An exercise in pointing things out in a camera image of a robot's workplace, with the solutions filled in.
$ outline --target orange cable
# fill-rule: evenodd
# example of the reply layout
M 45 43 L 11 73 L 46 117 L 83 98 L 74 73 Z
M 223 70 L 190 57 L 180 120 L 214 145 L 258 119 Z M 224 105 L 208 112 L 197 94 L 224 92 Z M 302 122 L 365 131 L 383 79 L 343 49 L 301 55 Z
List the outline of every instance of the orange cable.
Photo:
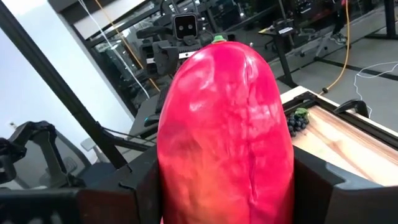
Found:
M 344 74 L 344 71 L 346 70 L 347 63 L 348 63 L 348 56 L 349 56 L 349 34 L 350 34 L 350 31 L 349 31 L 348 2 L 346 2 L 346 17 L 347 17 L 347 46 L 346 46 L 346 47 L 347 47 L 347 51 L 346 51 L 346 59 L 345 59 L 345 62 L 344 62 L 343 69 L 342 69 L 341 72 L 340 72 L 340 75 L 337 77 L 337 79 L 336 79 L 332 84 L 330 84 L 330 86 L 326 87 L 327 90 L 330 90 L 334 85 L 336 85 L 336 83 L 339 82 L 339 80 L 342 78 L 342 76 L 343 76 L 343 74 Z
M 141 67 L 141 69 L 144 69 L 144 66 L 142 66 L 140 60 L 138 60 L 137 56 L 135 55 L 135 53 L 131 50 L 130 45 L 127 43 L 126 38 L 124 35 L 122 35 L 119 32 L 119 29 L 114 25 L 114 23 L 112 22 L 111 18 L 108 16 L 108 14 L 106 13 L 105 9 L 102 7 L 101 3 L 98 0 L 95 0 L 95 2 L 97 3 L 97 5 L 99 6 L 99 8 L 101 9 L 101 11 L 104 13 L 105 17 L 107 18 L 107 20 L 109 21 L 109 23 L 114 27 L 116 33 L 118 34 L 118 36 L 120 36 L 120 38 L 122 39 L 123 43 L 127 46 L 128 51 L 131 53 L 131 55 L 134 57 L 134 59 L 137 61 L 137 63 L 139 64 L 139 66 Z M 149 79 L 149 81 L 152 83 L 152 85 L 156 88 L 157 91 L 160 92 L 159 87 L 156 85 L 156 83 L 153 81 L 153 79 Z

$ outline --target dark grape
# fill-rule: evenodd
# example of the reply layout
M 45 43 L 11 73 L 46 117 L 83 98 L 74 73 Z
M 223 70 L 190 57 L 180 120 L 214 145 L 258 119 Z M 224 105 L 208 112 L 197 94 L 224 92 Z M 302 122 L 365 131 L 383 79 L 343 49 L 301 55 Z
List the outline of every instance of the dark grape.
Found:
M 293 120 L 293 119 L 290 119 L 290 120 L 289 120 L 289 124 L 290 124 L 291 126 L 294 126 L 294 125 L 296 124 L 296 121 Z

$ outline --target black stand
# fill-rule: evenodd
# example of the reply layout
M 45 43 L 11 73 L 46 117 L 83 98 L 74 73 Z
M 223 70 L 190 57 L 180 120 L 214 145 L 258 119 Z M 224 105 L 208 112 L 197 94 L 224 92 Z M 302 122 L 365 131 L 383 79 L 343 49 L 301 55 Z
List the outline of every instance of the black stand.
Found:
M 97 143 L 113 166 L 118 169 L 126 165 L 127 161 L 122 154 L 107 140 L 92 115 L 2 1 L 0 1 L 0 28 Z
M 284 71 L 284 75 L 281 77 L 277 78 L 279 81 L 281 81 L 283 84 L 295 88 L 298 87 L 298 85 L 293 81 L 292 74 L 290 72 L 289 64 L 287 63 L 286 55 L 285 55 L 285 47 L 284 47 L 284 37 L 287 37 L 290 34 L 293 34 L 295 32 L 294 29 L 284 32 L 283 34 L 278 33 L 276 30 L 267 30 L 265 31 L 264 35 L 271 36 L 274 39 L 275 46 L 276 46 L 276 51 L 280 60 L 280 64 L 282 65 L 282 70 Z
M 387 34 L 369 34 L 365 38 L 398 40 L 396 32 L 396 15 L 394 0 L 384 0 L 384 11 L 386 12 L 386 31 Z
M 275 46 L 277 49 L 277 54 L 280 60 L 280 64 L 282 65 L 282 70 L 284 71 L 284 75 L 278 78 L 283 84 L 295 88 L 298 85 L 293 81 L 292 74 L 290 72 L 289 64 L 287 63 L 286 55 L 285 55 L 285 47 L 284 47 L 284 35 L 279 35 L 275 33 L 273 35 Z

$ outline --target white cable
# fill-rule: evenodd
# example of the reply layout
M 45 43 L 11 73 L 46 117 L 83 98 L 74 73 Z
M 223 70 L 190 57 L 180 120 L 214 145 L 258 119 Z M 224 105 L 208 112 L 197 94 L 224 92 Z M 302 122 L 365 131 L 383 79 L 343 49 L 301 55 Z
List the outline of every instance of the white cable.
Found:
M 133 74 L 132 70 L 130 69 L 130 66 L 127 65 L 127 63 L 124 61 L 124 59 L 122 58 L 122 56 L 119 54 L 119 52 L 113 47 L 113 45 L 111 44 L 111 42 L 108 40 L 108 38 L 106 37 L 106 34 L 104 33 L 104 31 L 102 30 L 101 26 L 97 23 L 97 21 L 94 19 L 94 17 L 90 14 L 90 12 L 88 11 L 86 4 L 83 2 L 83 0 L 78 0 L 79 3 L 81 4 L 81 6 L 83 7 L 83 9 L 87 12 L 88 16 L 93 20 L 93 22 L 97 25 L 99 31 L 101 32 L 101 35 L 105 38 L 106 42 L 108 43 L 109 47 L 111 48 L 111 50 L 116 54 L 116 56 L 118 56 L 118 58 L 120 59 L 120 61 L 122 61 L 123 65 L 126 67 L 127 71 L 131 74 L 131 76 L 134 78 L 134 80 L 138 83 L 138 85 L 142 88 L 142 90 L 144 90 L 145 95 L 147 95 L 148 99 L 150 98 L 148 92 L 145 90 L 145 88 L 141 85 L 141 83 L 138 81 L 138 79 L 136 78 L 136 76 Z
M 394 65 L 394 67 L 393 67 L 391 70 L 389 70 L 389 71 L 381 72 L 381 73 L 379 73 L 379 74 L 377 74 L 377 75 L 374 75 L 374 76 L 363 76 L 363 75 L 361 75 L 361 72 L 362 72 L 363 70 L 366 70 L 366 69 L 369 69 L 369 68 L 373 68 L 373 67 L 376 67 L 376 66 L 379 66 L 379 65 L 389 65 L 389 64 L 392 64 L 392 63 L 394 63 L 395 65 Z M 362 97 L 362 95 L 359 93 L 358 86 L 357 86 L 357 84 L 356 84 L 356 77 L 361 77 L 361 78 L 376 78 L 376 77 L 379 77 L 379 76 L 381 76 L 381 75 L 383 75 L 383 74 L 385 74 L 385 73 L 393 72 L 393 71 L 396 69 L 396 67 L 398 67 L 398 62 L 384 62 L 384 63 L 378 63 L 378 64 L 375 64 L 375 65 L 371 65 L 371 66 L 366 67 L 366 68 L 362 68 L 362 69 L 355 75 L 355 77 L 354 77 L 354 86 L 355 86 L 356 94 L 358 94 L 358 96 L 360 97 L 360 100 L 362 100 L 363 97 Z M 369 108 L 369 119 L 370 119 L 370 118 L 371 118 L 371 115 L 372 115 L 372 108 L 371 108 L 370 106 L 368 106 L 368 105 L 367 105 L 367 107 Z

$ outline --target black frame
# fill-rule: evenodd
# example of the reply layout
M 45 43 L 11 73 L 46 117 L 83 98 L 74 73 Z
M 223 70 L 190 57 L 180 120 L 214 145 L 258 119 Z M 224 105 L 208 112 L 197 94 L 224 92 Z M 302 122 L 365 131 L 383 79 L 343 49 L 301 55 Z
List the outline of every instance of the black frame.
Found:
M 316 94 L 309 91 L 296 96 L 293 100 L 290 100 L 283 104 L 285 115 L 293 113 L 297 108 L 309 109 L 313 106 L 320 106 L 322 109 L 326 110 L 330 114 L 342 119 L 348 124 L 353 125 L 359 130 L 364 131 L 375 139 L 383 142 L 394 150 L 398 151 L 398 137 L 387 132 L 369 122 L 362 120 L 360 117 L 349 112 L 335 113 L 334 110 L 337 106 L 319 98 Z

